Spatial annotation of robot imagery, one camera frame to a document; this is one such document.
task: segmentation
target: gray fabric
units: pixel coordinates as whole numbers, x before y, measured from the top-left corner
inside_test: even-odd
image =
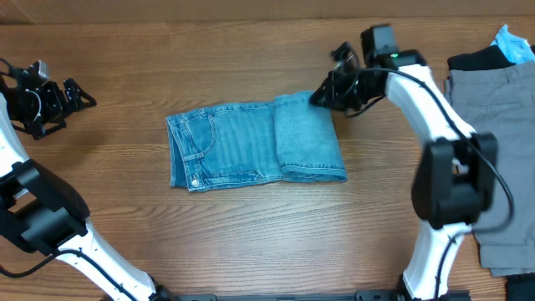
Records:
[[[535,269],[535,63],[485,71],[452,70],[446,99],[478,132],[498,140],[497,169],[515,198],[516,216],[500,233],[476,235],[481,265],[504,276]],[[491,209],[474,226],[491,227],[507,216],[507,199],[496,184]]]

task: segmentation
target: wooden tabletop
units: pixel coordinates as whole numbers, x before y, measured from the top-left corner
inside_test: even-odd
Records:
[[[48,63],[99,102],[29,155],[70,182],[99,232],[175,293],[351,293],[393,288],[415,245],[410,187],[418,149],[398,108],[382,101],[358,119],[333,114],[349,173],[340,183],[273,183],[206,193],[170,188],[165,117],[194,108],[317,89],[329,51],[359,48],[367,27],[392,23],[447,75],[446,59],[485,48],[508,23],[535,41],[535,18],[359,18],[231,23],[0,27],[0,54]],[[0,263],[42,260],[0,240]],[[475,300],[503,300],[504,282],[480,267],[466,240],[450,276]],[[104,293],[54,262],[24,279],[0,278],[0,300],[96,300]]]

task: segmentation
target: denim jeans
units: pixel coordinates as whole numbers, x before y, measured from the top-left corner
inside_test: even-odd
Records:
[[[347,181],[329,110],[312,92],[168,116],[171,186],[208,191],[270,181]]]

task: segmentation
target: black fabric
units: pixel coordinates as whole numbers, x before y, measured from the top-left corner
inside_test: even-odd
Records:
[[[497,45],[484,48],[473,54],[459,54],[448,59],[450,70],[481,71],[514,66]]]
[[[507,301],[535,300],[535,273],[507,277]]]

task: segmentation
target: light blue fabric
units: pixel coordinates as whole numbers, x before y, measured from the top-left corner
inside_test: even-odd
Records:
[[[535,62],[535,54],[529,47],[529,43],[525,38],[517,37],[509,33],[507,24],[500,29],[492,45],[498,45],[503,55],[511,63],[522,64],[528,61]]]
[[[208,191],[270,181],[347,181],[329,110],[313,92],[166,118],[171,186]]]

